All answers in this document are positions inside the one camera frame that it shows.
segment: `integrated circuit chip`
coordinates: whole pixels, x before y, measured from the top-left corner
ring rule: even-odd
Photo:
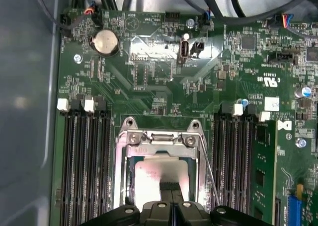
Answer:
[[[299,100],[299,107],[310,108],[312,106],[312,100],[308,98],[302,98]]]
[[[226,79],[226,78],[227,78],[226,71],[219,71],[218,72],[218,79]]]
[[[265,126],[257,126],[256,139],[259,142],[262,142],[262,143],[265,142],[265,140],[266,140],[266,127]]]
[[[217,88],[224,88],[224,87],[225,87],[225,82],[224,81],[217,82]]]
[[[242,48],[246,50],[255,50],[256,48],[255,36],[243,36]]]
[[[318,62],[318,47],[307,47],[306,60],[308,62]]]
[[[264,180],[265,180],[265,174],[260,171],[260,170],[257,170],[256,171],[256,174],[255,174],[255,181],[256,183],[259,185],[259,186],[264,186]]]

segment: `blue component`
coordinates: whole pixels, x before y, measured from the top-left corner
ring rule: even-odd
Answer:
[[[249,104],[248,100],[245,99],[245,98],[242,99],[241,103],[242,103],[242,105],[243,105],[243,108],[246,108],[246,106],[248,106],[248,104]]]
[[[296,196],[288,197],[288,226],[301,226],[302,225],[302,204]]]
[[[309,87],[303,87],[302,88],[302,95],[303,97],[310,97],[312,94],[312,89]]]

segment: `memory chip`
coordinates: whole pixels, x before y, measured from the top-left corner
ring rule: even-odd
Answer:
[[[242,37],[242,48],[246,50],[255,50],[255,36],[243,36]]]
[[[257,126],[256,139],[261,143],[264,143],[266,141],[266,127],[265,126]]]
[[[318,47],[307,47],[306,60],[308,62],[318,62]]]
[[[255,181],[259,186],[263,187],[265,181],[265,174],[260,170],[256,170]]]

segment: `screw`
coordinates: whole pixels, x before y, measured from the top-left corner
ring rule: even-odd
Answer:
[[[303,138],[298,138],[297,141],[296,141],[296,146],[298,148],[304,148],[305,146],[307,145],[307,142],[305,139]]]
[[[182,204],[183,207],[186,207],[186,208],[190,208],[191,204],[188,203],[188,202],[185,202]]]
[[[188,144],[189,146],[192,146],[192,145],[195,143],[195,138],[194,138],[194,137],[187,137],[187,138],[185,139],[185,141],[187,142],[187,144]]]
[[[80,63],[83,61],[82,56],[79,55],[79,54],[75,54],[74,57],[73,57],[73,59],[74,59],[74,62],[75,62],[76,64],[80,64]]]
[[[137,143],[137,142],[139,141],[138,135],[136,135],[136,134],[131,134],[131,135],[129,136],[129,141],[130,141],[131,143]]]
[[[125,213],[131,214],[133,211],[134,211],[134,210],[127,209],[127,210],[125,210]]]
[[[226,210],[225,209],[223,209],[223,208],[218,208],[217,209],[217,212],[219,213],[219,214],[225,214],[226,213]]]

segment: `usb port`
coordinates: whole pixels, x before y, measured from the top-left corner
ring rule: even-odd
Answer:
[[[180,57],[182,59],[186,59],[189,57],[189,50],[190,50],[190,44],[188,41],[181,41],[180,42]]]

